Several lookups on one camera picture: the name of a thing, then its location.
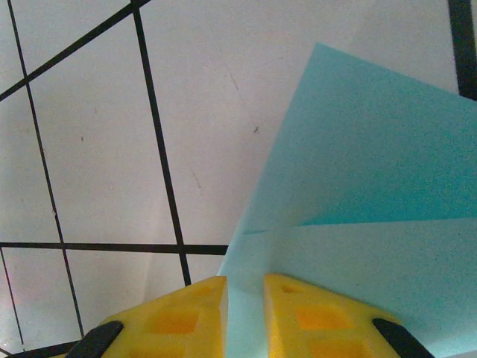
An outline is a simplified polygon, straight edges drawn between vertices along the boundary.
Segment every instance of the black grid line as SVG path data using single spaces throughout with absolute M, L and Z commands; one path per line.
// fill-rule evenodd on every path
M 144 4 L 147 4 L 150 0 L 137 0 L 135 1 L 135 7 L 141 7 Z M 12 87 L 0 94 L 0 101 L 3 101 L 9 95 L 14 94 L 17 90 L 22 88 L 26 83 L 32 82 L 35 78 L 41 74 L 48 71 L 51 67 L 57 65 L 59 62 L 63 61 L 70 54 L 73 54 L 83 46 L 85 46 L 90 41 L 94 40 L 96 37 L 104 33 L 106 30 L 110 29 L 118 22 L 129 16 L 133 12 L 134 6 L 132 4 L 127 4 L 121 10 L 116 12 L 114 15 L 104 20 L 101 24 L 93 28 L 90 32 L 83 35 L 80 39 L 74 41 L 70 46 L 62 50 L 59 54 L 53 56 L 50 60 L 46 61 L 43 65 L 32 71 L 30 74 L 25 76 L 22 80 L 18 81 Z
M 12 353 L 7 352 L 7 351 L 6 351 L 5 349 L 3 349 L 3 348 L 0 348 L 0 353 L 5 354 L 6 356 L 11 356 L 11 355 L 12 355 Z
M 151 65 L 149 63 L 148 48 L 146 46 L 146 39 L 144 35 L 144 28 L 142 27 L 141 13 L 137 1 L 132 0 L 134 5 L 133 16 L 134 24 L 136 25 L 137 40 L 139 43 L 139 50 L 141 52 L 142 68 L 144 69 L 144 77 L 146 87 L 148 89 L 149 103 L 151 105 L 152 119 L 154 122 L 154 130 L 156 132 L 157 148 L 159 150 L 159 158 L 162 167 L 162 176 L 164 177 L 165 191 L 167 192 L 167 199 L 169 202 L 169 210 L 171 211 L 172 225 L 174 226 L 174 233 L 176 236 L 177 245 L 179 246 L 180 266 L 182 268 L 182 275 L 186 286 L 191 284 L 191 275 L 189 272 L 189 265 L 187 264 L 187 256 L 183 250 L 184 240 L 182 230 L 180 228 L 179 213 L 177 212 L 176 199 L 174 196 L 174 189 L 172 186 L 171 172 L 165 152 L 164 136 L 162 134 L 161 120 L 159 117 L 159 107 L 157 105 L 156 93 L 154 90 L 154 82 L 151 73 Z
M 5 262 L 5 257 L 3 256 L 3 250 L 1 249 L 1 247 L 0 247 L 0 255 L 1 255 L 1 261 L 3 263 L 3 269 L 5 270 L 5 277 L 7 278 L 8 291 L 10 293 L 10 300 L 12 301 L 13 313 L 15 314 L 16 327 L 18 328 L 18 333 L 20 335 L 20 342 L 22 343 L 22 346 L 23 346 L 24 342 L 23 342 L 22 328 L 20 327 L 18 313 L 16 312 L 15 300 L 13 299 L 12 285 L 10 283 L 10 277 L 8 276 L 7 263 Z
M 11 0 L 7 0 L 7 2 L 8 2 L 8 9 L 10 11 L 10 17 L 11 17 L 12 25 L 13 25 L 13 32 L 15 34 L 16 47 L 18 48 L 18 55 L 20 58 L 20 63 L 22 65 L 23 78 L 26 80 L 27 70 L 25 67 L 25 60 L 23 58 L 22 47 L 20 45 L 20 37 L 18 34 L 18 29 L 16 27 L 15 14 L 13 12 L 13 6 L 12 6 Z M 28 100 L 30 101 L 31 115 L 33 116 L 35 132 L 37 134 L 37 142 L 38 142 L 38 147 L 40 149 L 40 156 L 42 158 L 42 165 L 43 165 L 43 171 L 45 173 L 46 186 L 48 187 L 48 194 L 50 195 L 51 208 L 54 212 L 54 220 L 57 226 L 58 237 L 60 239 L 60 243 L 63 244 L 63 233 L 61 231 L 60 219 L 58 218 L 57 207 L 54 201 L 53 189 L 51 188 L 50 175 L 48 173 L 48 165 L 46 164 L 45 152 L 43 150 L 42 138 L 40 136 L 40 127 L 38 126 L 37 112 L 35 111 L 35 106 L 33 102 L 33 96 L 31 95 L 31 88 L 30 88 L 29 81 L 26 81 L 25 86 L 27 88 Z M 80 307 L 78 306 L 78 300 L 76 298 L 75 287 L 73 285 L 72 273 L 71 273 L 71 269 L 69 268 L 68 256 L 66 255 L 65 248 L 62 249 L 62 253 L 63 253 L 63 259 L 65 261 L 65 268 L 66 268 L 66 274 L 68 276 L 69 287 L 72 292 L 73 304 L 75 305 L 76 317 L 78 319 L 78 327 L 80 328 L 81 337 L 84 337 L 83 324 L 81 323 Z
M 76 242 L 0 242 L 0 248 L 44 248 L 80 251 L 120 251 L 120 252 L 152 252 L 157 254 L 218 255 L 226 254 L 228 245 L 187 245 L 177 244 L 100 244 Z
M 477 54 L 470 0 L 448 0 L 459 94 L 477 101 Z
M 32 351 L 26 351 L 23 353 L 13 354 L 12 358 L 50 358 L 59 356 L 60 354 L 68 353 L 78 341 L 62 343 L 60 345 L 51 345 L 40 349 L 34 349 Z

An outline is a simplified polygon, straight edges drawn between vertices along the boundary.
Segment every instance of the black rubber pad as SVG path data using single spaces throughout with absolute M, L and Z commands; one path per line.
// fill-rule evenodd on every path
M 49 347 L 33 349 L 32 351 L 11 354 L 8 358 L 50 358 L 67 353 L 78 341 L 62 343 L 61 345 L 51 345 Z
M 382 318 L 375 318 L 373 324 L 401 358 L 434 358 L 426 347 L 400 324 Z
M 123 328 L 120 321 L 111 321 L 93 328 L 70 350 L 66 358 L 101 358 Z

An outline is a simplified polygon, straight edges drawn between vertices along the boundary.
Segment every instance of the blue paper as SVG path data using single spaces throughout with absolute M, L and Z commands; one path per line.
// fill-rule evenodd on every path
M 476 217 L 476 138 L 474 101 L 318 44 L 242 229 Z

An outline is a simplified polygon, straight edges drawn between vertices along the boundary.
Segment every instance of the white tiled wall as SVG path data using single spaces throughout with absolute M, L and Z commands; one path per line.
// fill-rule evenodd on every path
M 65 242 L 174 243 L 132 16 L 31 91 Z
M 184 286 L 177 254 L 68 251 L 68 258 L 85 332 Z
M 2 263 L 0 263 L 0 287 L 0 348 L 10 353 L 17 353 L 22 350 L 22 342 Z
M 120 10 L 128 0 L 14 0 L 13 10 L 28 72 Z
M 0 1 L 0 28 L 0 92 L 4 92 L 23 78 L 6 1 Z
M 60 250 L 4 248 L 25 349 L 80 338 Z
M 0 240 L 58 242 L 25 88 L 0 102 Z
M 184 241 L 226 244 L 268 151 L 260 123 L 198 4 L 153 1 L 142 18 Z
M 187 255 L 192 283 L 216 276 L 223 259 L 218 255 Z

